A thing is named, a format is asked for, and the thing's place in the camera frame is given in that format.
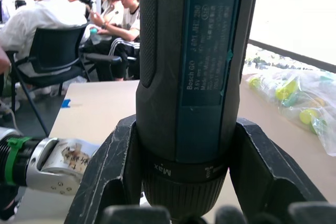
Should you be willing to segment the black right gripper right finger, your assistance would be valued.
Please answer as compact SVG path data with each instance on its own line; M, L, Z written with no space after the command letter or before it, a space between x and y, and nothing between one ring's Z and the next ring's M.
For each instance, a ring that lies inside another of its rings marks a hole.
M236 122L229 170L247 217L262 212L286 217L291 203L326 200L298 163L245 118Z

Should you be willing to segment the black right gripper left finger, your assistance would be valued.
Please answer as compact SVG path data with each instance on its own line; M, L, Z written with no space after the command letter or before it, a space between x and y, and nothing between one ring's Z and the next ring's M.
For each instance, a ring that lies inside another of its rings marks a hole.
M65 223L99 223L109 206L138 205L142 187L135 116L118 122L88 163Z

